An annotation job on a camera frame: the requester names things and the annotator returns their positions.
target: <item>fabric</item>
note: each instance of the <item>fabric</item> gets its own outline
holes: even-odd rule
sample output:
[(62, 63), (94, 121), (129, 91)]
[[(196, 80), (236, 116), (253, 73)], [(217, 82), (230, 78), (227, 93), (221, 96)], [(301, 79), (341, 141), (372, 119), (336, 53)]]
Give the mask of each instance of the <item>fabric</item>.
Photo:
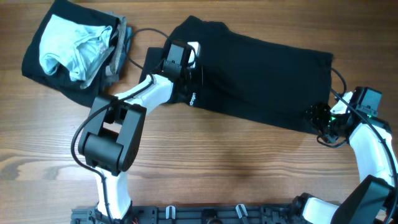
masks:
[(119, 39), (115, 53), (109, 65), (105, 68), (105, 85), (111, 86), (113, 83), (119, 81), (119, 74), (126, 60), (126, 51), (129, 52), (130, 49), (132, 29), (131, 27), (127, 27), (126, 17), (114, 14), (113, 12), (107, 12), (107, 14), (116, 16), (120, 21), (120, 24), (118, 25)]
[(87, 87), (89, 87), (91, 85), (91, 82), (94, 80), (95, 75), (98, 74), (102, 64), (111, 55), (113, 50), (114, 50), (114, 46), (110, 46), (109, 48), (107, 48), (107, 49), (105, 49), (105, 50), (103, 50), (102, 52), (99, 53), (100, 57), (98, 57), (96, 60), (94, 60), (93, 63), (91, 64), (91, 66), (88, 68), (88, 70), (87, 70), (88, 79), (85, 80), (80, 85), (81, 89), (87, 88)]
[[(69, 99), (81, 105), (91, 106), (95, 97), (104, 90), (105, 66), (109, 64), (113, 53), (104, 59), (104, 63), (98, 69), (97, 75), (95, 75), (89, 87), (85, 89), (81, 89), (83, 81), (73, 82), (70, 80), (69, 70), (63, 65), (59, 65), (53, 75), (46, 75), (39, 63), (39, 45), (52, 15), (85, 26), (111, 26), (111, 37), (117, 30), (119, 19), (103, 12), (78, 6), (67, 0), (56, 0), (40, 23), (22, 62), (23, 76), (59, 90)], [(115, 37), (108, 44), (109, 46), (115, 46), (117, 41), (118, 38)]]
[(111, 33), (111, 26), (84, 26), (52, 15), (39, 45), (40, 65), (53, 75), (61, 63), (71, 81), (85, 81), (91, 75), (86, 71), (100, 66), (97, 61), (109, 48)]
[[(253, 39), (231, 32), (222, 22), (193, 16), (175, 28), (170, 39), (201, 45), (203, 79), (187, 86), (184, 103), (313, 133), (303, 116), (313, 104), (328, 102), (332, 54)], [(169, 48), (166, 42), (164, 50), (148, 50), (141, 81)]]

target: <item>gray cloth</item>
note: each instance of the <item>gray cloth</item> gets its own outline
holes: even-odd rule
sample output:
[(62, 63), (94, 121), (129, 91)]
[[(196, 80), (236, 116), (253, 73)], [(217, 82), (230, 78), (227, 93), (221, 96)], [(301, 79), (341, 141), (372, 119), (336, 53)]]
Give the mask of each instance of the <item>gray cloth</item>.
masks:
[(70, 80), (84, 81), (88, 87), (102, 63), (111, 54), (111, 26), (85, 26), (52, 15), (39, 45), (39, 62), (47, 75), (53, 75), (60, 64), (70, 72)]
[(130, 27), (127, 27), (127, 19), (125, 16), (120, 16), (113, 12), (105, 13), (119, 19), (119, 24), (116, 31), (119, 34), (118, 43), (109, 65), (105, 68), (105, 84), (107, 86), (111, 86), (120, 79), (119, 74), (126, 59), (125, 49), (128, 51), (130, 48), (132, 30)]

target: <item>black t-shirt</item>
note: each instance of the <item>black t-shirt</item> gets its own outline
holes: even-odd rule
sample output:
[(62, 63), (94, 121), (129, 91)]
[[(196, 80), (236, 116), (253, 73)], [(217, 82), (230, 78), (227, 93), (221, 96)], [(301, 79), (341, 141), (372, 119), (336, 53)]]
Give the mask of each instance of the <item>black t-shirt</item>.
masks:
[[(332, 54), (253, 39), (231, 32), (222, 22), (193, 16), (176, 27), (170, 39), (201, 45), (203, 80), (188, 86), (184, 103), (313, 133), (303, 116), (315, 103), (328, 103)], [(141, 81), (169, 46), (148, 49)]]

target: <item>light blue cloth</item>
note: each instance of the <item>light blue cloth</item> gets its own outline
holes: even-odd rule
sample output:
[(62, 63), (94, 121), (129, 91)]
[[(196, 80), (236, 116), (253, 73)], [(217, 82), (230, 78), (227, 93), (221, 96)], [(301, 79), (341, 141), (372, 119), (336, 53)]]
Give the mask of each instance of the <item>light blue cloth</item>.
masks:
[(84, 26), (52, 15), (39, 47), (39, 62), (47, 75), (53, 75), (60, 64), (69, 70), (70, 80), (90, 85), (109, 48), (111, 26)]

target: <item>folded black garment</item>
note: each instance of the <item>folded black garment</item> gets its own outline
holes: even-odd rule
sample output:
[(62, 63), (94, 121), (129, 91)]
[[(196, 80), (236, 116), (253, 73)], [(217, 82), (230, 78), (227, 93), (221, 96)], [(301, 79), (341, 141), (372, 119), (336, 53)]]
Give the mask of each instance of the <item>folded black garment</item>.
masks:
[[(222, 22), (193, 16), (175, 28), (170, 39), (201, 45), (203, 80), (188, 87), (184, 103), (313, 133), (303, 115), (315, 103), (328, 103), (332, 54), (253, 39), (231, 32)], [(141, 80), (169, 47), (166, 42), (164, 50), (148, 50)]]
[(23, 76), (56, 89), (69, 99), (81, 105), (91, 106), (95, 97), (103, 91), (102, 83), (105, 79), (105, 66), (109, 64), (112, 54), (106, 59), (105, 63), (103, 63), (103, 66), (100, 68), (91, 85), (83, 90), (80, 89), (81, 82), (72, 82), (69, 77), (68, 69), (62, 65), (59, 66), (56, 74), (46, 75), (39, 63), (39, 45), (45, 27), (53, 14), (66, 20), (76, 22), (77, 24), (87, 26), (111, 26), (111, 36), (116, 31), (118, 18), (103, 12), (78, 6), (67, 0), (56, 0), (40, 23), (22, 62)]

